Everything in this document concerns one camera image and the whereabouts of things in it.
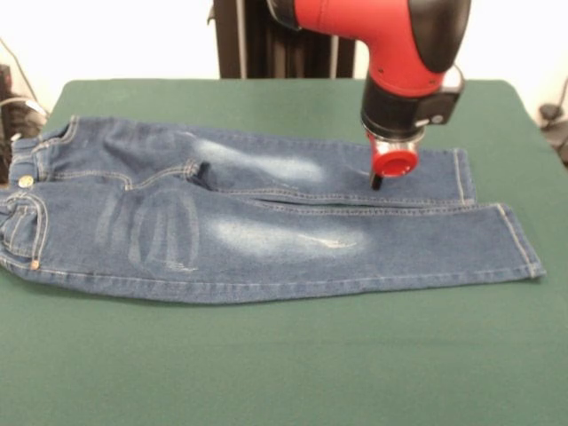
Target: black cable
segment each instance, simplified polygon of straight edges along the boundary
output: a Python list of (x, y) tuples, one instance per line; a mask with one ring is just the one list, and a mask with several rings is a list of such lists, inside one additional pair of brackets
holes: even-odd
[(562, 96), (560, 97), (560, 102), (558, 102), (558, 107), (561, 107), (566, 99), (566, 92), (568, 91), (568, 77), (564, 80), (564, 88), (562, 89)]
[(34, 101), (37, 102), (37, 96), (36, 93), (34, 92), (34, 88), (32, 87), (32, 85), (29, 83), (28, 78), (26, 77), (26, 73), (24, 73), (23, 68), (20, 65), (20, 62), (18, 61), (18, 57), (16, 55), (14, 55), (13, 51), (10, 50), (10, 48), (8, 47), (8, 45), (4, 42), (4, 40), (2, 39), (2, 37), (0, 37), (0, 44), (6, 49), (6, 51), (8, 52), (8, 54), (10, 56), (12, 56), (12, 58), (14, 59), (14, 62), (16, 63), (16, 67), (18, 67), (18, 71), (20, 71), (20, 74), (22, 76), (22, 78), (24, 79), (24, 82), (26, 83), (26, 86), (29, 89), (29, 92), (32, 95), (32, 98), (34, 98)]

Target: pant leg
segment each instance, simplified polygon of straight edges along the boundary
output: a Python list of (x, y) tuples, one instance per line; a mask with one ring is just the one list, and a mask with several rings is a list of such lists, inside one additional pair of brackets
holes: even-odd
[(129, 190), (164, 173), (184, 173), (197, 161), (207, 166), (203, 181), (210, 190), (260, 200), (392, 207), (475, 202), (460, 149), (422, 150), (418, 168), (385, 179), (380, 192), (368, 182), (369, 152), (340, 141), (73, 117), (64, 129), (14, 145), (11, 181), (17, 185), (31, 173), (42, 182), (114, 180)]

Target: seam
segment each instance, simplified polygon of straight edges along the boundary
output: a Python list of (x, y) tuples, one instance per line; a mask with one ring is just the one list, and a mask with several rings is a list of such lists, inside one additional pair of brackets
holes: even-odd
[(509, 218), (507, 217), (507, 213), (505, 212), (505, 209), (500, 204), (497, 204), (497, 209), (501, 213), (501, 217), (505, 221), (505, 225), (507, 225), (509, 232), (511, 234), (511, 237), (513, 237), (513, 240), (515, 241), (515, 244), (517, 245), (518, 251), (521, 253), (521, 256), (525, 260), (526, 265), (529, 267), (529, 272), (531, 273), (531, 278), (534, 278), (534, 271), (532, 269), (531, 260), (529, 259), (529, 256), (527, 255), (525, 248), (521, 244), (521, 241), (518, 239), (517, 233), (515, 232), (515, 228), (510, 223)]
[(413, 204), (425, 204), (425, 205), (456, 205), (462, 204), (462, 201), (458, 200), (433, 200), (433, 199), (410, 199), (410, 198), (377, 198), (377, 197), (362, 197), (358, 195), (345, 195), (343, 193), (323, 193), (323, 194), (309, 194), (309, 193), (298, 193), (295, 191), (290, 191), (287, 189), (279, 189), (279, 188), (257, 188), (257, 189), (244, 189), (244, 190), (237, 190), (237, 189), (217, 189), (215, 192), (218, 193), (231, 193), (231, 194), (242, 194), (242, 195), (284, 195), (304, 200), (351, 200), (351, 201), (378, 201), (383, 203), (397, 203), (397, 202), (407, 202)]
[(10, 242), (9, 243), (6, 242), (6, 236), (4, 236), (4, 243), (6, 244), (6, 246), (8, 247), (8, 249), (10, 251), (14, 251), (14, 248), (13, 248), (13, 245), (12, 245), (12, 242), (14, 241), (14, 235), (18, 231), (18, 228), (20, 227), (22, 219), (28, 213), (28, 206), (24, 206), (23, 210), (24, 210), (23, 213), (20, 215), (20, 217), (18, 217), (18, 221), (16, 222), (16, 225), (14, 226), (12, 234), (10, 235)]
[(241, 200), (246, 204), (250, 204), (259, 208), (272, 209), (277, 211), (283, 211), (287, 213), (295, 213), (297, 215), (305, 216), (401, 216), (401, 217), (424, 217), (432, 215), (444, 215), (452, 216), (461, 213), (479, 211), (483, 209), (493, 209), (498, 204), (477, 204), (469, 206), (455, 206), (455, 207), (433, 207), (428, 209), (394, 209), (394, 208), (377, 208), (377, 207), (355, 207), (355, 208), (340, 208), (340, 209), (330, 209), (326, 206), (310, 206), (310, 207), (284, 207), (281, 205), (272, 204), (270, 202), (262, 202), (256, 200)]
[(165, 169), (162, 170), (161, 172), (149, 177), (148, 179), (146, 179), (145, 181), (141, 182), (140, 184), (130, 184), (130, 185), (126, 185), (124, 187), (125, 191), (133, 191), (133, 190), (137, 190), (137, 189), (143, 189), (149, 185), (151, 185), (153, 182), (155, 182), (156, 180), (158, 180), (159, 178), (163, 178), (164, 176), (168, 176), (168, 175), (177, 175), (177, 174), (183, 174), (185, 172), (185, 167), (184, 166), (175, 166), (175, 167), (170, 167), (169, 169)]
[(41, 144), (37, 145), (34, 149), (32, 149), (31, 154), (36, 153), (37, 151), (40, 151), (42, 149), (45, 148), (49, 148), (50, 146), (54, 146), (54, 145), (65, 145), (70, 143), (73, 138), (75, 137), (75, 134), (77, 133), (77, 129), (79, 128), (79, 117), (76, 115), (73, 115), (71, 117), (71, 119), (69, 120), (69, 125), (67, 126), (67, 131), (65, 132), (65, 134), (63, 136), (61, 136), (60, 138), (51, 138), (48, 139), (44, 142), (42, 142)]
[(465, 204), (465, 197), (463, 195), (462, 176), (460, 175), (460, 159), (458, 158), (458, 151), (454, 149), (454, 164), (455, 164), (455, 178), (458, 184), (458, 191), (460, 193), (461, 204)]
[(84, 178), (87, 176), (99, 176), (102, 178), (115, 178), (120, 179), (125, 186), (131, 185), (131, 180), (126, 175), (122, 173), (115, 173), (113, 171), (103, 171), (103, 170), (84, 170), (84, 171), (68, 171), (53, 173), (53, 178), (55, 179), (70, 179), (70, 178)]
[[(0, 254), (0, 259), (4, 260), (7, 264), (12, 264), (16, 267), (29, 270), (29, 266), (27, 264), (23, 264), (22, 262), (14, 261), (6, 257), (6, 255)], [(97, 274), (88, 274), (83, 272), (63, 272), (63, 271), (54, 271), (51, 269), (42, 268), (38, 270), (39, 273), (47, 272), (52, 273), (55, 275), (63, 275), (63, 276), (77, 276), (77, 277), (84, 277), (84, 278), (94, 278), (94, 279), (111, 279), (111, 280), (125, 280), (125, 281), (143, 281), (143, 282), (152, 282), (152, 283), (161, 283), (167, 285), (178, 285), (178, 286), (187, 286), (187, 285), (221, 285), (221, 286), (233, 286), (233, 287), (246, 287), (246, 286), (284, 286), (284, 285), (302, 285), (302, 284), (310, 284), (310, 285), (328, 285), (334, 283), (346, 283), (346, 282), (359, 282), (359, 281), (371, 281), (371, 280), (411, 280), (411, 279), (420, 279), (420, 278), (427, 278), (427, 279), (434, 279), (434, 278), (444, 278), (444, 277), (467, 277), (470, 275), (487, 275), (487, 274), (495, 274), (495, 273), (503, 273), (503, 272), (515, 272), (515, 271), (524, 271), (528, 268), (538, 267), (539, 264), (523, 264), (521, 266), (515, 266), (510, 268), (500, 268), (500, 269), (492, 269), (492, 270), (482, 270), (482, 271), (474, 271), (474, 272), (447, 272), (447, 273), (421, 273), (415, 275), (392, 275), (392, 276), (374, 276), (374, 277), (362, 277), (362, 278), (352, 278), (352, 279), (344, 279), (344, 280), (319, 280), (319, 281), (290, 281), (290, 282), (279, 282), (279, 283), (244, 283), (244, 282), (206, 282), (206, 281), (172, 281), (172, 280), (152, 280), (147, 278), (132, 278), (132, 277), (121, 277), (115, 275), (97, 275)]]

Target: jeans pocket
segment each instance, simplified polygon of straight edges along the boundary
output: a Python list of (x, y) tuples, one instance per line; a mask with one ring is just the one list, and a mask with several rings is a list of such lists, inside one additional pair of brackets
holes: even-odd
[(6, 202), (0, 225), (2, 251), (14, 261), (26, 262), (39, 255), (43, 227), (40, 201), (20, 195)]

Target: distressed scratch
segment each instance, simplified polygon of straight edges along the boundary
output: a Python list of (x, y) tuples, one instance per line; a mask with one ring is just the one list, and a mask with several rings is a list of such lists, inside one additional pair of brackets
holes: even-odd
[(300, 238), (305, 238), (306, 240), (309, 240), (309, 241), (318, 242), (319, 244), (327, 247), (328, 249), (339, 249), (339, 248), (340, 249), (347, 249), (349, 247), (353, 247), (353, 246), (357, 245), (356, 242), (344, 243), (344, 242), (341, 242), (339, 240), (326, 240), (324, 238), (309, 237), (308, 235), (303, 235), (301, 233), (298, 236)]
[(368, 237), (351, 228), (315, 228), (273, 225), (234, 217), (212, 219), (208, 226), (219, 242), (247, 256), (286, 259), (337, 256), (341, 249), (362, 250)]

